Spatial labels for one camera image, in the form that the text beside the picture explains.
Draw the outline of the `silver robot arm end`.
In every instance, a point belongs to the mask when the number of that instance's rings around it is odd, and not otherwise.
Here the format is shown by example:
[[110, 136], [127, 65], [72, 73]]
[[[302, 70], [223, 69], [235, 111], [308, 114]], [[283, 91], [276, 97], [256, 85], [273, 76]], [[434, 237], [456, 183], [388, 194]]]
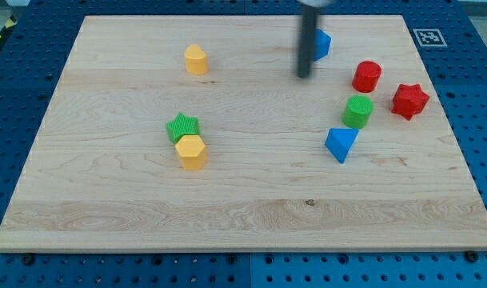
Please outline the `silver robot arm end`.
[[305, 6], [311, 6], [315, 8], [323, 8], [330, 5], [333, 0], [298, 0], [301, 4]]

